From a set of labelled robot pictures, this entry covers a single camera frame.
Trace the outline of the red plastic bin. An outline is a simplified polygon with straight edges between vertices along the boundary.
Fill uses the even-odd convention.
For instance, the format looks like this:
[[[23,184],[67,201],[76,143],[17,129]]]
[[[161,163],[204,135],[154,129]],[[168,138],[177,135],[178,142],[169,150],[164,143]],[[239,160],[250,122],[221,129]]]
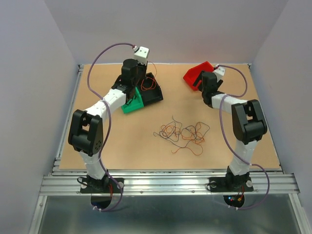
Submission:
[[[202,91],[202,72],[213,72],[215,68],[208,62],[203,62],[190,68],[183,79],[193,91]]]

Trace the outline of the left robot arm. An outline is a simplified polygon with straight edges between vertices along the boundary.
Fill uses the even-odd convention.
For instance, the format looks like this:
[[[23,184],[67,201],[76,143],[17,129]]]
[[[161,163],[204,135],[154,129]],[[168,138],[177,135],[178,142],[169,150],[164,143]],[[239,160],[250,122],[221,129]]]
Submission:
[[[79,152],[87,169],[87,176],[79,179],[84,190],[104,192],[110,177],[100,153],[108,136],[103,134],[103,124],[112,120],[112,113],[133,98],[138,82],[146,75],[147,59],[129,58],[123,62],[121,74],[109,92],[86,110],[73,112],[68,142]]]

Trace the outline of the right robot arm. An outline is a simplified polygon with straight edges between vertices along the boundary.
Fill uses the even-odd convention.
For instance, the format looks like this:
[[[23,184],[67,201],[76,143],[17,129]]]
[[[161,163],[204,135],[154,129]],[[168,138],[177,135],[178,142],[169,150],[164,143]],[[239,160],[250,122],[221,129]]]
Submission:
[[[233,133],[236,138],[233,159],[223,177],[210,177],[208,190],[215,193],[253,190],[250,178],[251,159],[258,142],[267,133],[268,127],[258,100],[243,100],[238,96],[219,91],[223,83],[223,71],[202,71],[199,90],[203,101],[211,108],[232,116]]]

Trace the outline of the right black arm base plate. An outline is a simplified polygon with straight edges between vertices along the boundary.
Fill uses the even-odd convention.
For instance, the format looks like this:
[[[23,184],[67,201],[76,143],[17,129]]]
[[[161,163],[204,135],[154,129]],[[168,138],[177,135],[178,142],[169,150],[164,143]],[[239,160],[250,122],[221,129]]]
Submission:
[[[247,179],[227,179],[226,177],[210,177],[209,182],[206,184],[206,189],[212,193],[238,193],[244,190],[244,192],[253,192],[254,187],[252,183],[248,185]]]

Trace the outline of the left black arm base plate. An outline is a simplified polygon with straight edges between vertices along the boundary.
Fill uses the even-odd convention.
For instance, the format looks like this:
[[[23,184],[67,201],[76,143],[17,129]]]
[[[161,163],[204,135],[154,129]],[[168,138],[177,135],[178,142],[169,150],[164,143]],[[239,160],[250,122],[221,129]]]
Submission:
[[[94,179],[89,176],[78,177],[81,194],[120,194],[120,188],[108,176],[103,179]]]

